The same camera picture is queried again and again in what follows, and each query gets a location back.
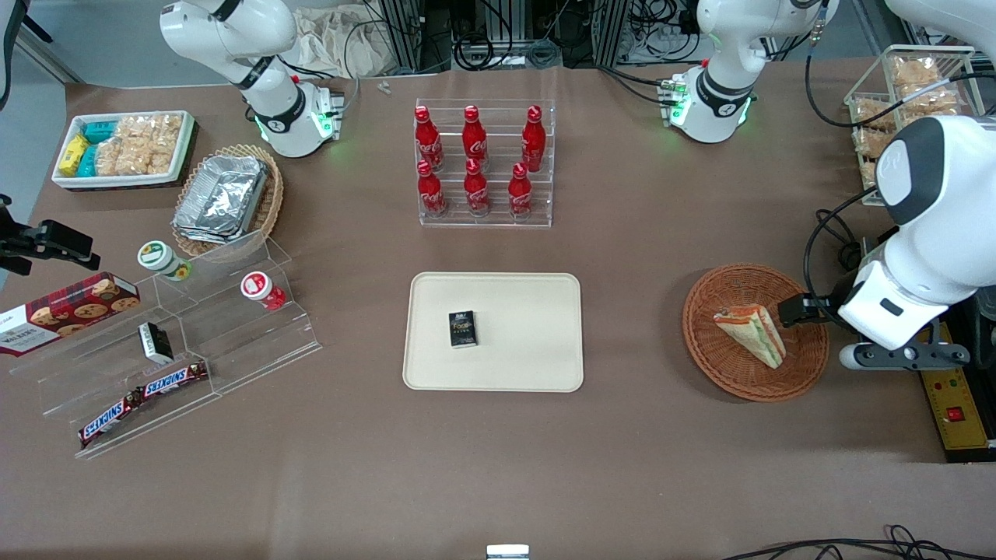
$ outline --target wicker basket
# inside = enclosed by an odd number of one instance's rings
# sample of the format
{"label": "wicker basket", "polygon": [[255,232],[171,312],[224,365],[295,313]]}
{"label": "wicker basket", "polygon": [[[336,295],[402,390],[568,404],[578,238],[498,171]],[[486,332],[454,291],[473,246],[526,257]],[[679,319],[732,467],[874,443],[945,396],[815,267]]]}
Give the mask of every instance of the wicker basket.
{"label": "wicker basket", "polygon": [[[805,393],[827,366],[830,340],[824,325],[782,328],[778,304],[802,292],[791,278],[766,266],[731,264],[710,270],[685,300],[681,330],[688,352],[709,379],[737,397],[773,403]],[[755,358],[713,321],[724,307],[752,304],[768,309],[785,342],[788,355],[777,370]]]}
{"label": "wicker basket", "polygon": [[[277,224],[277,215],[280,213],[280,204],[284,201],[284,179],[280,176],[280,169],[277,167],[277,162],[274,161],[273,156],[267,153],[266,150],[255,146],[255,145],[231,145],[229,147],[223,147],[222,149],[216,151],[209,157],[214,155],[234,155],[236,157],[242,157],[246,155],[252,155],[265,161],[270,167],[270,172],[266,177],[266,182],[263,185],[265,189],[262,196],[260,196],[259,204],[256,206],[256,213],[253,215],[252,225],[249,227],[249,231],[262,230],[263,235],[259,235],[257,243],[246,243],[245,246],[239,248],[239,253],[251,253],[252,251],[259,248],[260,244],[266,242],[266,238],[273,231],[273,226]],[[197,167],[190,173],[187,177],[187,181],[183,184],[183,190],[180,191],[179,198],[176,201],[176,208],[180,207],[183,203],[183,198],[186,196],[187,191],[190,189],[190,183],[193,182],[193,178],[197,176],[197,172],[200,171],[201,167],[204,166],[204,162],[207,161],[207,157],[203,159]],[[194,241],[193,239],[187,239],[180,235],[179,231],[173,228],[173,238],[176,239],[176,244],[183,252],[195,257],[197,255],[202,255],[211,249],[215,249],[221,246],[219,243],[208,243],[207,241]],[[238,259],[239,255],[226,254],[227,258]]]}

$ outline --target small black box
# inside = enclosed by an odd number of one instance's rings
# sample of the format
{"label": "small black box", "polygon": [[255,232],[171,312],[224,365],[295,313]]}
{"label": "small black box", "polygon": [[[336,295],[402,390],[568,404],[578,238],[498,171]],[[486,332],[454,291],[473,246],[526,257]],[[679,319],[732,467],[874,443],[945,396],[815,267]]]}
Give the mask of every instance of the small black box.
{"label": "small black box", "polygon": [[453,348],[477,346],[477,329],[474,328],[473,311],[449,314],[449,345]]}
{"label": "small black box", "polygon": [[141,348],[145,357],[161,366],[173,361],[173,349],[169,346],[169,336],[155,323],[138,325],[138,337],[141,338]]}

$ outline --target red switch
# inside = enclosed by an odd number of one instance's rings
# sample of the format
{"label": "red switch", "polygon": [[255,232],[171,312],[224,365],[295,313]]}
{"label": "red switch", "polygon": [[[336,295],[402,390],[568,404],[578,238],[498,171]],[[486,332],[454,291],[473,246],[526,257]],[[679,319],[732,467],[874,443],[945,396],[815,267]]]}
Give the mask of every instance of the red switch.
{"label": "red switch", "polygon": [[947,410],[947,421],[963,421],[965,420],[965,411],[961,407],[950,407]]}

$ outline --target cookie box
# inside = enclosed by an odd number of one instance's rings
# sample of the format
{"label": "cookie box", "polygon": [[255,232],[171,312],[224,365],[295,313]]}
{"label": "cookie box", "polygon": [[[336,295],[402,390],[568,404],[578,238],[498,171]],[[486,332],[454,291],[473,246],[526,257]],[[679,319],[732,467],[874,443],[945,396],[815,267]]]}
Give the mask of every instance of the cookie box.
{"label": "cookie box", "polygon": [[139,303],[134,285],[95,274],[0,315],[0,354],[23,356]]}

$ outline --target brown table surface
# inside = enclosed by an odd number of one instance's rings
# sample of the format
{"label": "brown table surface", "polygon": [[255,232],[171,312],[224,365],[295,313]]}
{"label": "brown table surface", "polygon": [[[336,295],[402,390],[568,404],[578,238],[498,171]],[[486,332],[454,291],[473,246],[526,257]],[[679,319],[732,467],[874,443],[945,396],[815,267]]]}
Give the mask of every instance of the brown table surface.
{"label": "brown table surface", "polygon": [[[820,63],[820,103],[839,115],[869,63]],[[916,375],[849,372],[832,357],[806,395],[749,404],[685,352],[680,308],[705,270],[750,261],[801,279],[814,210],[859,188],[849,132],[817,120],[802,74],[769,65],[750,119],[718,145],[664,129],[650,103],[596,71],[389,79],[390,96],[365,83],[341,141],[280,159],[274,238],[295,259],[295,293],[325,348],[93,461],[73,459],[66,424],[41,417],[34,383],[3,376],[0,557],[456,559],[524,542],[537,559],[715,558],[879,538],[886,523],[996,552],[992,467],[940,464]],[[70,116],[190,111],[195,160],[260,143],[231,87],[70,86],[67,97]],[[555,99],[553,229],[420,227],[417,97]],[[176,194],[46,184],[34,219],[93,235],[105,269],[142,278],[136,248],[170,239]],[[878,209],[847,216],[858,235],[886,225]],[[818,243],[818,289],[840,274],[836,248]],[[584,385],[408,389],[408,285],[426,270],[576,275]],[[0,299],[10,308],[85,274],[39,262]],[[849,339],[831,330],[835,355]]]}

